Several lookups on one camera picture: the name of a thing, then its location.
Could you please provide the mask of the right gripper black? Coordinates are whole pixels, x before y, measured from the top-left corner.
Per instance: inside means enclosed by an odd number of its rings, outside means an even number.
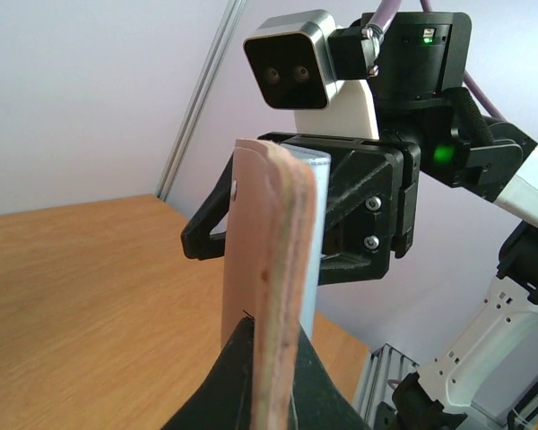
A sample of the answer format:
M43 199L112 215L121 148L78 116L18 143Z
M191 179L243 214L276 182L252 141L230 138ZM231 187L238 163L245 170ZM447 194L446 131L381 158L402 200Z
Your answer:
M267 133L281 145L331 157L320 285L382 279L392 257L412 246L421 149L397 137L381 140Z

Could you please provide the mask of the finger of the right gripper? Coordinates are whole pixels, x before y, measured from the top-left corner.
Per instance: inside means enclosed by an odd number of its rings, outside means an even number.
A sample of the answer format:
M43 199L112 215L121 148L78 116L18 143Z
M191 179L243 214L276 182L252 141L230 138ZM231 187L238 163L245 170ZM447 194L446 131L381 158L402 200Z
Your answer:
M188 259L209 260L223 257L226 232L213 233L230 208L233 159L229 159L204 202L181 232L181 244Z

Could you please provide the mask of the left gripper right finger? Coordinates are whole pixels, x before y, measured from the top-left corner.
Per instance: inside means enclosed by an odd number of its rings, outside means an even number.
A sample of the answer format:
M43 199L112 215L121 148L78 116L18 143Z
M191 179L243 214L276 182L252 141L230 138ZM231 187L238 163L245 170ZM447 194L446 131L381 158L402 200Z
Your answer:
M359 413L335 387L302 328L299 329L289 405L289 429L369 429Z

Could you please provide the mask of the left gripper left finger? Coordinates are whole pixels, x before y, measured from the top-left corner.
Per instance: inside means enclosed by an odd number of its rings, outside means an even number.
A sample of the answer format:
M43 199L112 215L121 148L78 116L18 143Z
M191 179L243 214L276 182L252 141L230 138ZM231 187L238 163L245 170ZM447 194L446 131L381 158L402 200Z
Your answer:
M162 427L164 429L248 429L255 321L243 317L208 375Z

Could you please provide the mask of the pink card holder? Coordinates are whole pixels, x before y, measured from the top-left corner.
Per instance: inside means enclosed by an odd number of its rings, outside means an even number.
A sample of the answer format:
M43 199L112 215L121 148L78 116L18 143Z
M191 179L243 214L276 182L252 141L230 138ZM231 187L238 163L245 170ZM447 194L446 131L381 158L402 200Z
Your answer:
M288 425L299 332L313 326L330 164L300 146L235 143L221 339L252 319L252 429Z

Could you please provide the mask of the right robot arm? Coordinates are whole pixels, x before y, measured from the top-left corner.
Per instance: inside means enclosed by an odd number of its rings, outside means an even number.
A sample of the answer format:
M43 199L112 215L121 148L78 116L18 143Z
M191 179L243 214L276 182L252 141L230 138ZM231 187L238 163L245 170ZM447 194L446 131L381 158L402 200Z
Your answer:
M181 234L225 262L221 353L169 421L235 429L364 429L301 326L308 286L378 280L412 246L420 175L520 220L470 325L399 382L392 429L456 429L538 326L538 143L468 90L465 13L383 2L349 27L324 10L273 17L243 49L294 133L241 139Z

